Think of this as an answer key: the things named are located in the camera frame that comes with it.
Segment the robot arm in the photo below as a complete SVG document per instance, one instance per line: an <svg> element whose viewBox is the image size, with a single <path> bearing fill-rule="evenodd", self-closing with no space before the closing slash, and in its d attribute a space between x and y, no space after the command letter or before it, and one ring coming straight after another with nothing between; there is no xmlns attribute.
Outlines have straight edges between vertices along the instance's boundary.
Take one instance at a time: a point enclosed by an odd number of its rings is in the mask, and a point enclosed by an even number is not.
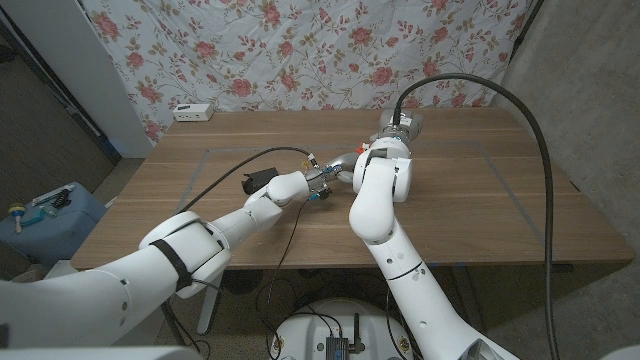
<svg viewBox="0 0 640 360"><path fill-rule="evenodd" d="M0 282L9 348L112 344L173 293L187 298L200 291L204 285L192 279L218 276L244 239L280 218L280 206L312 190L301 172L278 176L243 208L209 223L190 211L175 215L138 251L99 268L29 284Z"/></svg>
<svg viewBox="0 0 640 360"><path fill-rule="evenodd" d="M356 162L351 228L382 270L425 359L516 359L458 316L394 215L393 203L406 200L411 182L411 129L421 128L403 119L399 128L381 122L378 138Z"/></svg>

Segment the power strip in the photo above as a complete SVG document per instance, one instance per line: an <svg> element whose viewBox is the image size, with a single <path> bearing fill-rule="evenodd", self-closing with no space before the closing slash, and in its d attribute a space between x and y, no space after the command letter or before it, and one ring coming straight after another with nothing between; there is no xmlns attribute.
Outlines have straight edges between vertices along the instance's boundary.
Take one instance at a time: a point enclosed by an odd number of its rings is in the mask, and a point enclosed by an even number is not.
<svg viewBox="0 0 640 360"><path fill-rule="evenodd" d="M213 115L212 104L178 104L173 109L177 121L207 121Z"/></svg>

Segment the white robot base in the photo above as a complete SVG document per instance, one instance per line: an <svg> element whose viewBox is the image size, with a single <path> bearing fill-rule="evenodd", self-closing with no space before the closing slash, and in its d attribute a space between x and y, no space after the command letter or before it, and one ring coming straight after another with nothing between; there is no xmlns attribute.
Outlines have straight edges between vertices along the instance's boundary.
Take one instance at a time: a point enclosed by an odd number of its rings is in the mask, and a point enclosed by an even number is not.
<svg viewBox="0 0 640 360"><path fill-rule="evenodd" d="M342 337L348 339L348 346L345 340L338 340L338 324L328 317L324 318L335 336L331 339L329 327L322 318L307 314L313 312L311 309L318 314L334 317L342 326ZM310 304L310 307L305 306L297 313L305 314L291 316L278 327L282 360L400 359L389 336L385 312L371 304L346 298L325 299ZM398 349L405 358L413 360L407 332L393 318L389 318L389 324ZM271 355L278 355L275 337L271 343Z"/></svg>

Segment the floral fabric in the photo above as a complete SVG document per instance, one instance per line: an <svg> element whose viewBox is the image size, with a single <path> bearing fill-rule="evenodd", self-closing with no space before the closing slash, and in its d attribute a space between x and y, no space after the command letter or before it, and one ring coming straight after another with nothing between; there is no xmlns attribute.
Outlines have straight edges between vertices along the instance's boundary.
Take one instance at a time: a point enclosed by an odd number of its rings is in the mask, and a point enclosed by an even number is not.
<svg viewBox="0 0 640 360"><path fill-rule="evenodd" d="M84 1L145 132L156 143L178 103L216 111L390 108L446 72L499 81L530 0ZM406 107L483 106L462 81Z"/></svg>

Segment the blue container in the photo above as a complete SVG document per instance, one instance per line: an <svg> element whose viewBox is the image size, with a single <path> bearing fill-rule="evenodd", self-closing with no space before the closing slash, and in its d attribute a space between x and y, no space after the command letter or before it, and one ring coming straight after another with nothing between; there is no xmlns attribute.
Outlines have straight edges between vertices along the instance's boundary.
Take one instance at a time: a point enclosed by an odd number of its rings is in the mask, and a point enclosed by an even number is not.
<svg viewBox="0 0 640 360"><path fill-rule="evenodd" d="M56 210L49 202L40 204L54 210L58 216L45 215L42 221L23 227L16 233L16 224L12 216L0 222L0 241L13 247L45 266L53 266L58 260L69 260L80 245L89 236L107 209L82 185L74 182L76 188L69 193L71 204ZM29 203L23 220L35 215L38 210Z"/></svg>

